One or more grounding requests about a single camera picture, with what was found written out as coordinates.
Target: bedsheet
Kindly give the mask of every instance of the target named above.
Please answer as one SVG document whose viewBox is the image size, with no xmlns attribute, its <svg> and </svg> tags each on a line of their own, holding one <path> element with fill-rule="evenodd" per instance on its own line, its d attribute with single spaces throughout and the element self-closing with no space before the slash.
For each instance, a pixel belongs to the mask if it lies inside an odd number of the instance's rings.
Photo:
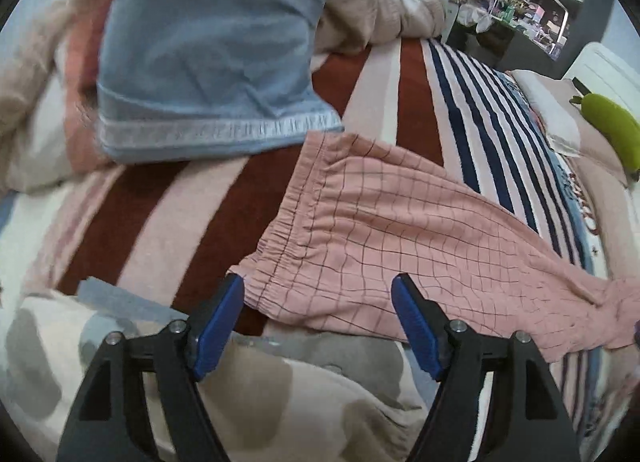
<svg viewBox="0 0 640 462">
<path fill-rule="evenodd" d="M 556 252 L 590 265 L 582 217 L 563 196 L 566 187 L 524 101 L 502 75 L 420 40 L 355 56 L 316 55 L 311 70 L 314 89 L 348 131 L 444 166 Z M 37 258 L 29 272 L 8 265 L 16 272 L 3 298 L 17 301 L 22 289 L 72 295 L 94 276 L 189 312 L 231 265 L 254 252 L 299 154 L 300 147 L 289 147 L 228 161 L 117 166 L 66 183 L 64 193 L 56 192 L 44 239 L 33 242 L 30 258 Z M 245 307 L 236 330 L 260 335 L 265 320 Z M 593 428 L 598 383 L 606 379 L 602 356 L 601 349 L 573 352 L 552 365 L 580 434 Z"/>
</svg>

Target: blue gripper pad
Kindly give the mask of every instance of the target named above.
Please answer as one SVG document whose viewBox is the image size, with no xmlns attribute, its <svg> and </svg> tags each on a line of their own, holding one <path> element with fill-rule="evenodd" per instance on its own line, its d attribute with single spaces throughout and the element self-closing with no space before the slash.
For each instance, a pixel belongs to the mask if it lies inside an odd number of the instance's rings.
<svg viewBox="0 0 640 462">
<path fill-rule="evenodd" d="M 420 368 L 431 378 L 438 381 L 444 372 L 444 366 L 438 357 L 438 338 L 431 329 L 424 314 L 418 307 L 417 298 L 426 301 L 408 275 L 398 275 L 391 283 L 391 302 L 394 304 L 400 324 L 414 351 Z"/>
<path fill-rule="evenodd" d="M 191 314 L 185 357 L 196 381 L 218 366 L 243 302 L 242 278 L 227 275 L 215 296 Z"/>
</svg>

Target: navy and white stripes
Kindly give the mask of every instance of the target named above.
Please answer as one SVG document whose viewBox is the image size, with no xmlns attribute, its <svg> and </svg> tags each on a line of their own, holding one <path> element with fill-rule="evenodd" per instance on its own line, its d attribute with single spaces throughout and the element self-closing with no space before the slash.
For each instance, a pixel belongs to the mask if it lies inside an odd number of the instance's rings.
<svg viewBox="0 0 640 462">
<path fill-rule="evenodd" d="M 422 52 L 445 169 L 511 211 L 558 255 L 590 271 L 584 224 L 565 197 L 558 159 L 516 84 L 436 41 L 423 41 Z M 455 152 L 446 150 L 447 142 Z M 601 349 L 572 352 L 552 367 L 580 437 L 591 420 L 601 357 Z"/>
</svg>

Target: grid pattern fabric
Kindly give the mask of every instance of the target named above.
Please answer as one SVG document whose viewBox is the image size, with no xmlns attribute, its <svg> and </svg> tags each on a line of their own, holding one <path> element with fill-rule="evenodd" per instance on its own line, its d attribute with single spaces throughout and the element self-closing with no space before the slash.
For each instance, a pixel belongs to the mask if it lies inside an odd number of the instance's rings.
<svg viewBox="0 0 640 462">
<path fill-rule="evenodd" d="M 389 287 L 406 272 L 450 318 L 527 330 L 548 361 L 630 343 L 626 311 L 640 314 L 633 283 L 592 277 L 442 167 L 355 134 L 307 136 L 278 216 L 235 270 L 278 321 L 395 339 Z"/>
</svg>

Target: white pillow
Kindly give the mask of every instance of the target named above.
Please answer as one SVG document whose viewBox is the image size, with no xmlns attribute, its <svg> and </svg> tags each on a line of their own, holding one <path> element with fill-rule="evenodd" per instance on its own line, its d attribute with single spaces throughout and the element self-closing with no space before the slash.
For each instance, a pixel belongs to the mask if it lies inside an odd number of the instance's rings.
<svg viewBox="0 0 640 462">
<path fill-rule="evenodd" d="M 513 70 L 513 78 L 545 125 L 549 146 L 562 155 L 588 157 L 624 186 L 625 170 L 606 137 L 569 103 L 580 92 L 571 80 L 552 80 L 531 70 Z"/>
</svg>

